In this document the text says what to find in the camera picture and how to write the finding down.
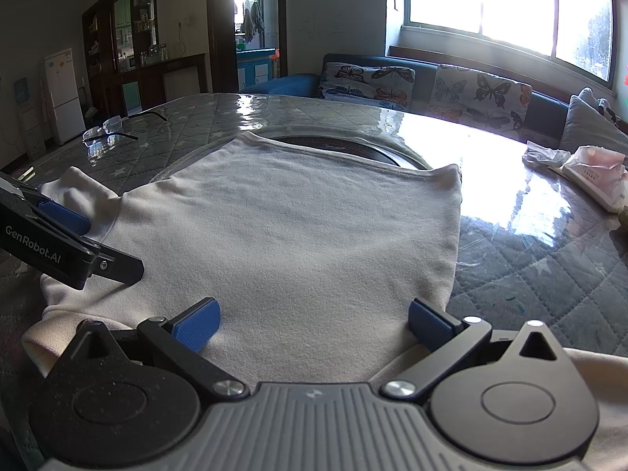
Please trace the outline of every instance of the tree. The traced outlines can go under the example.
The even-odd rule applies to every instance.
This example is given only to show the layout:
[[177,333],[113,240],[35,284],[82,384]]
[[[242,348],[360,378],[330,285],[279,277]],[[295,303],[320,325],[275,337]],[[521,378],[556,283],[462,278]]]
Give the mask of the tree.
[[610,6],[600,9],[588,22],[588,34],[583,36],[574,51],[575,64],[596,76],[606,79],[610,65]]

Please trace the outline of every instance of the window frame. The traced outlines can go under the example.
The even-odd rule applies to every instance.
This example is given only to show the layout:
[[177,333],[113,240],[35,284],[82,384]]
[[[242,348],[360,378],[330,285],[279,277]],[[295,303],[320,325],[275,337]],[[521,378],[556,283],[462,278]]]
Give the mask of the window frame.
[[512,42],[505,42],[504,40],[497,40],[497,39],[492,39],[491,37],[487,37],[484,34],[482,34],[482,23],[480,23],[480,31],[478,33],[473,33],[473,32],[467,32],[465,30],[459,30],[458,28],[449,28],[446,26],[439,26],[439,25],[432,25],[432,24],[427,24],[427,23],[419,23],[416,21],[411,21],[410,20],[410,0],[404,0],[404,20],[403,21],[404,21],[404,25],[408,27],[423,28],[423,29],[428,29],[428,30],[438,30],[442,32],[453,33],[453,34],[467,36],[467,37],[473,37],[478,40],[485,40],[487,42],[492,42],[494,44],[500,44],[502,46],[511,47],[518,51],[528,53],[529,55],[537,56],[538,58],[549,60],[556,65],[567,68],[570,71],[573,71],[574,73],[577,73],[581,76],[584,76],[585,78],[588,78],[589,80],[603,86],[604,88],[612,89],[613,82],[615,81],[615,66],[617,62],[617,41],[619,37],[618,30],[617,30],[617,28],[619,27],[619,21],[618,21],[618,15],[617,15],[617,1],[610,0],[612,33],[611,33],[611,40],[610,40],[610,62],[608,65],[608,81],[605,81],[603,78],[600,78],[596,76],[595,74],[590,73],[589,71],[584,70],[581,67],[578,67],[577,65],[574,65],[567,61],[561,60],[560,58],[557,58],[556,48],[557,48],[557,39],[558,39],[558,6],[559,6],[559,0],[554,0],[554,34],[552,37],[552,52],[551,52],[551,55],[549,56],[544,55],[543,53],[539,53],[538,51],[532,51],[531,49],[519,46],[517,44],[513,44]]

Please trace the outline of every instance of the gray ribbed panel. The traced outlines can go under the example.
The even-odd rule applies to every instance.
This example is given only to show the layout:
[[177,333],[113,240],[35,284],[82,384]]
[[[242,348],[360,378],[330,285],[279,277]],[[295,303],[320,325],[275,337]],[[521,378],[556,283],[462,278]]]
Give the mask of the gray ribbed panel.
[[[48,462],[42,471],[75,471]],[[454,452],[411,404],[367,384],[263,383],[218,404],[185,444],[133,471],[480,471],[501,469]],[[557,471],[585,471],[579,462]]]

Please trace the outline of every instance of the refrigerator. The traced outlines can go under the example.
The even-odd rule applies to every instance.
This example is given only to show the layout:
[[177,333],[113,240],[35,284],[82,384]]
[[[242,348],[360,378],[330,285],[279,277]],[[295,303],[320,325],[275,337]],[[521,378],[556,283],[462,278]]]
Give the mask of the refrigerator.
[[52,136],[55,143],[63,145],[85,131],[72,50],[64,49],[46,56],[43,64]]

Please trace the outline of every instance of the sofa backrest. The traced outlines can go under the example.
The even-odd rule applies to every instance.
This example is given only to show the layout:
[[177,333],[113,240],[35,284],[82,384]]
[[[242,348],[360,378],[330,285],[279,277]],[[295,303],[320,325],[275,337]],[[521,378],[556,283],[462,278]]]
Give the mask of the sofa backrest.
[[[436,79],[436,64],[391,56],[360,56],[340,53],[325,55],[323,68],[327,62],[346,62],[364,67],[399,66],[414,69],[416,77],[412,90],[411,111],[420,115],[425,114]],[[520,136],[524,140],[529,139],[546,147],[557,148],[563,135],[568,108],[569,106],[561,101],[533,91]]]

